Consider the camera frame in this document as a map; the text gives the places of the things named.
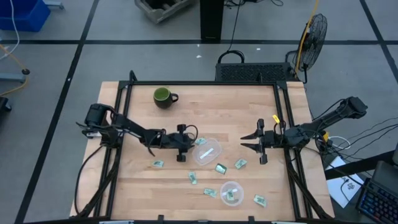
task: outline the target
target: fan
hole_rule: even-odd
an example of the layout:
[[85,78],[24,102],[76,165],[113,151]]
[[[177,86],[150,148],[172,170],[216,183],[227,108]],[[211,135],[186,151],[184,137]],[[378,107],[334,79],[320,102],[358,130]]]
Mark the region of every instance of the fan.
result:
[[291,72],[296,76],[296,71],[300,70],[304,72],[305,81],[307,83],[307,70],[309,70],[312,65],[317,61],[319,53],[321,52],[323,43],[326,37],[326,30],[328,28],[328,21],[322,14],[317,14],[312,17],[311,23],[308,27],[308,31],[304,30],[301,39],[303,40],[303,45],[301,49],[300,59],[297,56],[300,51],[300,46],[297,50],[287,52],[285,56],[285,62],[290,54],[294,54],[292,63],[294,67],[291,68]]

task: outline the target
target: white cable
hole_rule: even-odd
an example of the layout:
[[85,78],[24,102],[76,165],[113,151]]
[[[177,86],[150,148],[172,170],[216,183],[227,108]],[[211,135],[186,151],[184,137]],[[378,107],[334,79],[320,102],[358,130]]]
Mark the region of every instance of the white cable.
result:
[[332,139],[332,138],[338,138],[338,139],[344,140],[348,144],[348,147],[340,147],[340,146],[338,146],[336,144],[332,144],[333,147],[336,147],[336,148],[339,148],[339,149],[349,149],[351,147],[351,143],[349,143],[349,141],[347,139],[343,138],[343,137],[340,137],[340,136],[330,136],[329,137],[329,139]]
[[[14,48],[9,52],[9,54],[12,54],[12,53],[15,51],[15,49],[18,47],[18,45],[19,45],[19,34],[18,34],[17,26],[15,25],[15,19],[14,19],[14,5],[13,5],[13,3],[12,3],[12,0],[10,0],[10,3],[11,3],[11,19],[12,19],[12,24],[14,25],[15,33],[17,34],[17,44],[16,44],[16,45],[14,46]],[[5,53],[5,54],[0,58],[0,60],[2,60],[2,59],[4,59],[4,58],[8,57],[9,54]]]

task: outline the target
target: green mug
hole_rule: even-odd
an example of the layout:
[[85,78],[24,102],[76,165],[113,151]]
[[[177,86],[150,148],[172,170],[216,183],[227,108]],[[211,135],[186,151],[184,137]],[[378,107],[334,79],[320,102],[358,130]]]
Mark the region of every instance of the green mug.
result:
[[155,90],[154,101],[156,106],[162,109],[169,108],[173,103],[178,101],[178,95],[171,93],[169,89],[161,87]]

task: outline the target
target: gray bin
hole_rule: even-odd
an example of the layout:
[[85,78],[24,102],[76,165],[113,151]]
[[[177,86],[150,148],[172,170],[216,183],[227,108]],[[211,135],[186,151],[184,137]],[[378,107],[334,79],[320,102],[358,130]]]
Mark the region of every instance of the gray bin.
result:
[[168,2],[174,4],[171,6],[166,3],[162,4],[162,9],[152,8],[149,1],[156,2],[158,0],[134,0],[136,6],[141,9],[152,22],[158,24],[160,21],[170,17],[184,7],[193,4],[196,0],[168,0]]

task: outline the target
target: gray floor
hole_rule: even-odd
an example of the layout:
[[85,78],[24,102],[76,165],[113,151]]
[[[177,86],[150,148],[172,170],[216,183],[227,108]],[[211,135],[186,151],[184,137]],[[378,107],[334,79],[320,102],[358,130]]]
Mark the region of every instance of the gray floor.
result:
[[[235,38],[298,40],[314,2],[285,0],[283,7],[268,0],[247,3],[239,13]],[[366,2],[383,38],[398,40],[397,1]],[[93,0],[64,0],[63,3],[65,11],[53,9],[40,32],[21,32],[21,39],[78,40]],[[328,18],[328,40],[376,40],[357,0],[321,0],[317,12]],[[224,10],[223,39],[231,37],[235,13],[236,8]],[[132,0],[100,0],[87,39],[195,40],[200,38],[199,27],[198,4],[154,25]],[[0,37],[15,39],[10,31],[0,30]],[[32,73],[26,88],[8,96],[13,111],[2,119],[0,126],[2,223],[15,220],[76,47],[22,44],[15,51]],[[228,45],[222,44],[85,45],[25,222],[68,217],[86,145],[75,121],[81,121],[89,105],[97,100],[101,82],[127,79],[131,69],[139,80],[214,80],[216,60],[227,48]],[[296,48],[296,45],[233,46],[244,52],[247,62],[281,62],[288,50]],[[398,46],[389,45],[388,49],[398,60]],[[228,56],[224,62],[238,60]],[[0,72],[19,70],[10,58],[0,61]],[[398,84],[380,45],[326,45],[308,76],[307,98],[315,116],[336,100],[351,95],[360,97],[369,106],[368,114],[360,120],[347,120],[331,127],[331,135],[348,138],[398,114]],[[13,86],[17,84],[2,82],[0,90]],[[390,151],[397,144],[396,134],[397,131],[392,131],[356,156],[365,158]],[[346,153],[353,153],[372,139],[357,143]],[[336,213],[351,218],[338,205]]]

